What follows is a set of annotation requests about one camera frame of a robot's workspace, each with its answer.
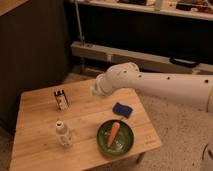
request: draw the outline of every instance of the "sponge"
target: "sponge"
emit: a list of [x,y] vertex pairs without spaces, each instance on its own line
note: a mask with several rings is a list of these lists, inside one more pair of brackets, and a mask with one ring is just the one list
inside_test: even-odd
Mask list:
[[126,118],[129,118],[133,109],[127,105],[122,105],[119,102],[117,102],[112,108],[112,111],[117,115],[122,115]]

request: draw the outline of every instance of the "white bottle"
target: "white bottle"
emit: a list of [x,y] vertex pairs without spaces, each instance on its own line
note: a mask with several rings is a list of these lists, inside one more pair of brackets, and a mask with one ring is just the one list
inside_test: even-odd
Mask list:
[[72,145],[71,130],[62,121],[56,122],[56,137],[62,146],[68,147]]

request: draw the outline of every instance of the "green plate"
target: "green plate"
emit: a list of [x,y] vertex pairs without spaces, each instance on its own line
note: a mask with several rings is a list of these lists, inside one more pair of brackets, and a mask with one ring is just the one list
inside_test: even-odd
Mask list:
[[[108,137],[112,124],[114,122],[120,122],[120,129],[111,145],[110,148],[107,147]],[[101,152],[110,157],[121,156],[127,153],[134,142],[134,134],[131,128],[124,122],[120,120],[109,120],[103,123],[98,129],[97,142],[100,147]]]

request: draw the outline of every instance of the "floor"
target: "floor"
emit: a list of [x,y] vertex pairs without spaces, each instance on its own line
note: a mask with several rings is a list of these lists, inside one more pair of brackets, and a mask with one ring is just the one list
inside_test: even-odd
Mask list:
[[[70,73],[64,83],[92,77]],[[137,156],[112,164],[93,168],[91,171],[199,171],[204,146],[213,133],[213,115],[188,106],[174,104],[165,99],[150,97],[137,92],[163,146],[145,154],[140,164]],[[8,171],[12,140],[0,136],[0,170]]]

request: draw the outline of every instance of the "orange carrot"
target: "orange carrot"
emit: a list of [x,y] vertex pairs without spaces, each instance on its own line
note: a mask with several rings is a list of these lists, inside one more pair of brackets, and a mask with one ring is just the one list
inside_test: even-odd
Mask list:
[[109,139],[108,139],[108,143],[107,143],[107,147],[108,148],[112,145],[112,143],[113,143],[113,141],[115,139],[115,136],[118,133],[119,128],[120,128],[120,123],[119,122],[114,122],[112,124],[112,128],[110,130],[110,135],[109,135]]

